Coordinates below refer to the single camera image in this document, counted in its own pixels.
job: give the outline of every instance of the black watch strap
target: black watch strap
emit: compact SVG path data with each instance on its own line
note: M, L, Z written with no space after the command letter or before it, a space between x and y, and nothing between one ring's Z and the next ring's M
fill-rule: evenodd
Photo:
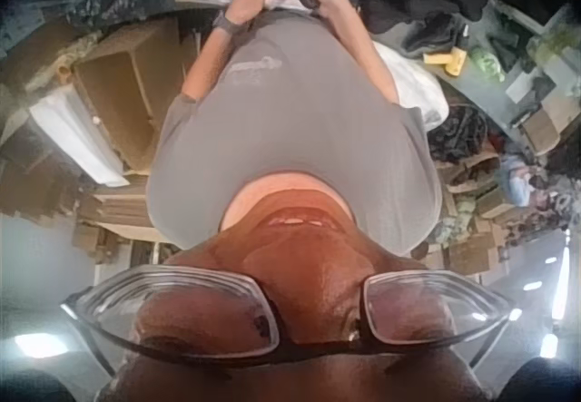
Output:
M220 12L220 14L214 19L213 23L214 28L221 28L226 33L231 34L232 36L243 32L246 29L246 24L238 25L230 21L224 12Z

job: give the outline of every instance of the fluorescent light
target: fluorescent light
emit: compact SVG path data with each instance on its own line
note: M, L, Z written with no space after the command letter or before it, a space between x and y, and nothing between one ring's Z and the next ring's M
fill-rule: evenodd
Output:
M26 356L32 358L56 357L69 350L57 336L46 333L16 336L15 342Z
M487 320L487 317L480 313L472 313L472 317L476 320L480 320L481 322L485 322Z
M525 287L523 287L523 290L529 291L529 290L540 289L540 287L542 285L543 285L543 281L529 282L528 284L525 284Z
M542 358L554 358L556 355L556 348L558 347L559 339L555 334L547 334L543 337L543 344L541 345L540 356Z
M555 298L553 299L552 316L554 320L562 320L565 316L566 294L569 290L569 248L563 249L563 261L559 272L559 281L556 283Z
M511 321L516 321L518 320L518 318L520 318L520 316L523 314L523 310L522 309L513 309L510 314L508 315L508 320Z

